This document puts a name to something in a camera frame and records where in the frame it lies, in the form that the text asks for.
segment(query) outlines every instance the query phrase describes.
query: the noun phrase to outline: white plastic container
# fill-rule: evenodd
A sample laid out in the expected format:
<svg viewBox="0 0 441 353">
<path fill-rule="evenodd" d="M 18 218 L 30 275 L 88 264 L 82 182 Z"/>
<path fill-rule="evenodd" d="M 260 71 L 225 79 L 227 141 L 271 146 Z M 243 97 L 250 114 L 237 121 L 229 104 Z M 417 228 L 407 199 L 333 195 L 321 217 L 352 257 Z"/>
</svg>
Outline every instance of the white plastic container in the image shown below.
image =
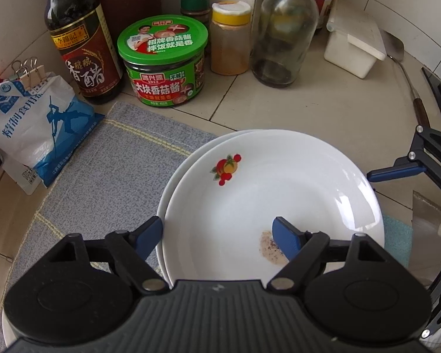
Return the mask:
<svg viewBox="0 0 441 353">
<path fill-rule="evenodd" d="M 331 33 L 324 58 L 359 78 L 366 77 L 376 60 L 387 56 L 374 19 L 344 1 L 335 1 L 327 29 Z"/>
</svg>

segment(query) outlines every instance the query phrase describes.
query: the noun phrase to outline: food residue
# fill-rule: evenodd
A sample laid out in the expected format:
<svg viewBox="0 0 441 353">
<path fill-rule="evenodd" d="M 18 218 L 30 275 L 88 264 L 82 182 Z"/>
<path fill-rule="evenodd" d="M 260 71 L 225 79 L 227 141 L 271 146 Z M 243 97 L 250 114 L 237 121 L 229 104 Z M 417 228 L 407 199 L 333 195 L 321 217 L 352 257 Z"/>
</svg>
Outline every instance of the food residue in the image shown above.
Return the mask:
<svg viewBox="0 0 441 353">
<path fill-rule="evenodd" d="M 264 231 L 260 238 L 260 252 L 261 255 L 276 265 L 285 266 L 289 261 L 287 257 L 281 252 L 278 245 L 273 240 L 271 231 Z"/>
</svg>

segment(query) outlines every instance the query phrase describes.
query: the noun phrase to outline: white plate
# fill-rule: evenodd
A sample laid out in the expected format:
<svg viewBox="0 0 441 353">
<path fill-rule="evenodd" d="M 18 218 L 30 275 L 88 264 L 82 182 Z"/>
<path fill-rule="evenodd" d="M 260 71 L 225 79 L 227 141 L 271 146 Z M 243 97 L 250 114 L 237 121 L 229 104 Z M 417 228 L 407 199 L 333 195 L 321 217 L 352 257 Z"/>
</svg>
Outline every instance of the white plate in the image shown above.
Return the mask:
<svg viewBox="0 0 441 353">
<path fill-rule="evenodd" d="M 228 155 L 238 160 L 230 180 L 212 171 Z M 277 216 L 302 231 L 332 239 L 365 232 L 384 245 L 376 196 L 362 172 L 329 144 L 306 134 L 263 130 L 222 142 L 194 163 L 176 187 L 165 215 L 163 257 L 169 279 L 262 279 L 282 265 L 260 252 Z"/>
<path fill-rule="evenodd" d="M 210 149 L 217 146 L 218 144 L 221 144 L 222 142 L 226 141 L 227 139 L 231 139 L 234 137 L 237 137 L 241 134 L 251 133 L 252 131 L 257 130 L 242 130 L 242 131 L 235 131 L 234 133 L 229 133 L 222 135 L 216 139 L 213 139 L 210 142 L 207 142 L 207 144 L 204 144 L 200 148 L 198 148 L 195 152 L 193 152 L 189 157 L 187 157 L 182 164 L 176 169 L 176 171 L 173 173 L 172 177 L 168 181 L 165 189 L 163 190 L 162 198 L 160 199 L 160 203 L 158 205 L 157 209 L 157 216 L 162 219 L 162 221 L 165 220 L 165 212 L 168 207 L 168 203 L 170 202 L 170 199 L 172 198 L 172 194 L 175 191 L 176 186 L 180 182 L 181 178 L 184 176 L 184 174 L 189 170 L 191 166 L 199 159 L 201 156 L 206 154 Z M 166 273 L 165 268 L 165 260 L 163 258 L 163 250 L 162 250 L 162 242 L 157 244 L 156 247 L 156 253 L 157 253 L 157 259 L 158 263 L 160 264 L 160 269 L 162 271 L 163 278 L 165 281 L 167 281 L 170 285 L 173 285 L 170 282 L 170 279 Z"/>
<path fill-rule="evenodd" d="M 13 344 L 17 338 L 15 336 L 15 333 L 13 332 L 13 329 L 10 325 L 10 322 L 8 321 L 8 318 L 6 317 L 5 311 L 2 309 L 2 331 L 3 331 L 3 339 L 5 341 L 5 346 L 8 348 Z"/>
</svg>

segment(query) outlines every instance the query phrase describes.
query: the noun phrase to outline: kitchen counter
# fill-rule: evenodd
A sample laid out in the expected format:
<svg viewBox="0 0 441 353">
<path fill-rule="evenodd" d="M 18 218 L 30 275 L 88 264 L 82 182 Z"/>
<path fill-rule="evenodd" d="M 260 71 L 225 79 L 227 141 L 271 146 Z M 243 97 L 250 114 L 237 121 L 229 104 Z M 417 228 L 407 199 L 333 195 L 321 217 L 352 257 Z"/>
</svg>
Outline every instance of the kitchen counter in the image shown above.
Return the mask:
<svg viewBox="0 0 441 353">
<path fill-rule="evenodd" d="M 152 108 L 134 98 L 129 83 L 118 100 L 129 101 L 190 126 L 222 135 L 233 130 L 282 128 L 320 138 L 346 154 L 367 173 L 405 156 L 417 120 L 403 74 L 389 58 L 377 61 L 365 79 L 323 58 L 327 32 L 315 37 L 299 78 L 286 89 L 262 85 L 249 71 L 219 76 L 206 70 L 206 83 L 193 100 L 176 108 Z M 423 73 L 409 54 L 403 62 L 420 93 L 434 129 L 441 114 Z M 112 102 L 96 106 L 107 112 Z M 373 184 L 382 212 L 412 221 L 413 193 L 441 207 L 440 189 L 424 174 Z"/>
</svg>

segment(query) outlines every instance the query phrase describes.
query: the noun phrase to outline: binder clip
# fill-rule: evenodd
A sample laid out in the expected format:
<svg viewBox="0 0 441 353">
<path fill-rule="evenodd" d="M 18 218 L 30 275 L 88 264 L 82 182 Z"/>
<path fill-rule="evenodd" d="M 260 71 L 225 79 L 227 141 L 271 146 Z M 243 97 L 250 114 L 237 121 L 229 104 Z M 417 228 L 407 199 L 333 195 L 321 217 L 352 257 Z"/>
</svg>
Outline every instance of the binder clip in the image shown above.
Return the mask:
<svg viewBox="0 0 441 353">
<path fill-rule="evenodd" d="M 14 65 L 17 62 L 20 63 L 20 67 L 15 71 Z M 27 58 L 23 62 L 16 60 L 12 63 L 12 70 L 15 72 L 15 75 L 23 84 L 23 87 L 26 91 L 31 90 L 32 88 L 38 86 L 47 79 L 44 66 L 40 65 L 36 67 L 37 63 L 37 57 Z"/>
</svg>

